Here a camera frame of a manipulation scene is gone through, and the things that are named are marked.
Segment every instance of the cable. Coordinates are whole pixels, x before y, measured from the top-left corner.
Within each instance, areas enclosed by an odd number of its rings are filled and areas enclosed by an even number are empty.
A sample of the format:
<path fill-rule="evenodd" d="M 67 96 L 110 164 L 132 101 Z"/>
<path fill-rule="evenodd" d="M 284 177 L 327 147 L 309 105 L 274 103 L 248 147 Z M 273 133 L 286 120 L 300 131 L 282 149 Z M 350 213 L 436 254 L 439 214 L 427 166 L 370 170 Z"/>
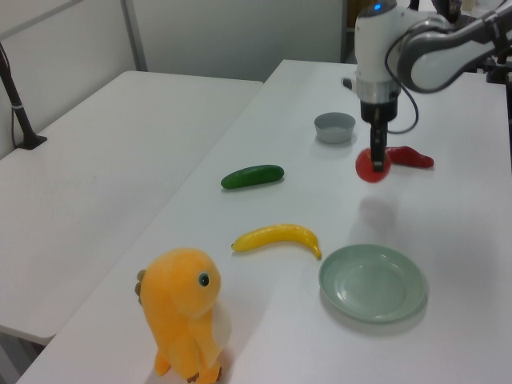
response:
<path fill-rule="evenodd" d="M 406 134 L 407 132 L 411 132 L 413 130 L 413 128 L 416 127 L 416 124 L 418 124 L 418 120 L 419 120 L 419 110 L 418 110 L 418 105 L 416 104 L 416 101 L 414 100 L 412 94 L 410 94 L 410 92 L 407 90 L 407 88 L 404 87 L 404 85 L 402 84 L 402 82 L 394 75 L 393 72 L 391 72 L 391 68 L 390 68 L 390 65 L 389 63 L 387 62 L 389 56 L 390 56 L 390 53 L 391 51 L 393 50 L 394 46 L 396 46 L 405 36 L 407 36 L 408 34 L 411 33 L 411 30 L 408 30 L 407 32 L 405 32 L 402 36 L 400 36 L 399 38 L 397 38 L 393 44 L 391 44 L 391 47 L 387 50 L 386 52 L 386 56 L 384 57 L 384 66 L 386 66 L 386 70 L 388 72 L 388 74 L 390 74 L 391 78 L 393 80 L 396 81 L 396 83 L 398 84 L 398 86 L 404 91 L 404 93 L 407 95 L 407 97 L 409 98 L 410 102 L 413 104 L 413 108 L 414 108 L 414 114 L 415 114 L 415 118 L 414 118 L 414 122 L 413 122 L 413 125 L 410 126 L 409 128 L 405 129 L 405 130 L 388 130 L 388 134 Z"/>
<path fill-rule="evenodd" d="M 7 69 L 9 70 L 9 75 L 11 75 L 9 58 L 7 57 L 7 54 L 6 54 L 5 50 L 3 49 L 3 45 L 1 42 L 0 42 L 0 52 L 2 53 L 2 56 L 4 57 L 4 59 L 6 60 Z M 16 140 L 14 139 L 14 108 L 12 106 L 10 107 L 10 138 L 13 141 L 13 147 L 15 149 L 17 149 L 18 146 L 16 145 Z"/>

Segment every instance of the small gray bowl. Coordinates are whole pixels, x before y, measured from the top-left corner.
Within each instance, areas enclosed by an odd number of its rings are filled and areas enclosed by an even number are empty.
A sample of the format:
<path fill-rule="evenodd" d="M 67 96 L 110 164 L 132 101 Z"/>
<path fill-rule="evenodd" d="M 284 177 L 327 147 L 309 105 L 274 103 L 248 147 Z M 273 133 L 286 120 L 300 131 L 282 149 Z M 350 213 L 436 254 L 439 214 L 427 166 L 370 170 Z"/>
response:
<path fill-rule="evenodd" d="M 348 142 L 352 138 L 355 119 L 349 114 L 341 112 L 329 112 L 321 114 L 314 120 L 317 129 L 317 137 L 329 144 Z"/>

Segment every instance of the yellow banana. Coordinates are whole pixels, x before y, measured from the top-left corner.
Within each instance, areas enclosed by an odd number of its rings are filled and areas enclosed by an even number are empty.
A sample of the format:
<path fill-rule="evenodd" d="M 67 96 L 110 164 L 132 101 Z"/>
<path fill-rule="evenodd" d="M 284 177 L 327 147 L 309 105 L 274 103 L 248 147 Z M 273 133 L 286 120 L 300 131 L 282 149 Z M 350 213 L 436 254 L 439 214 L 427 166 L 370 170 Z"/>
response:
<path fill-rule="evenodd" d="M 236 252 L 245 252 L 272 242 L 300 242 L 312 249 L 318 260 L 322 258 L 322 252 L 318 247 L 318 239 L 314 233 L 304 226 L 296 224 L 276 224 L 258 228 L 237 238 L 231 244 L 231 249 Z"/>

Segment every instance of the light green plate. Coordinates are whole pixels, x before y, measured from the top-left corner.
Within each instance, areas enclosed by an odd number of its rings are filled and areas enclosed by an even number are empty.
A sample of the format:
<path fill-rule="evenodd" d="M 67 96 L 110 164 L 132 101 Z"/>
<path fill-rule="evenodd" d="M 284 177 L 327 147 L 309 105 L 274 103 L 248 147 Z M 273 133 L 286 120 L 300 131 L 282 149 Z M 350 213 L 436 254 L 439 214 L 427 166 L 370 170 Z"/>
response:
<path fill-rule="evenodd" d="M 395 250 L 347 246 L 330 254 L 318 274 L 324 295 L 364 322 L 394 322 L 420 310 L 427 284 L 420 269 Z"/>

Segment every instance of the red tomato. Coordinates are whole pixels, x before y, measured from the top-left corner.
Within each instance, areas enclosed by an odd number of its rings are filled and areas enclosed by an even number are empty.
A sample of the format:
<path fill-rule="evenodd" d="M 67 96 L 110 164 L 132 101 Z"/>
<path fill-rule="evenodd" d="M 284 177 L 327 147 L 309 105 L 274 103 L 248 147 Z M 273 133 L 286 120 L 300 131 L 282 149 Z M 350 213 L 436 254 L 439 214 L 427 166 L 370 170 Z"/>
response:
<path fill-rule="evenodd" d="M 364 149 L 355 161 L 355 171 L 365 182 L 380 182 L 390 172 L 391 158 L 384 153 L 384 171 L 375 172 L 374 164 L 371 162 L 371 149 Z"/>

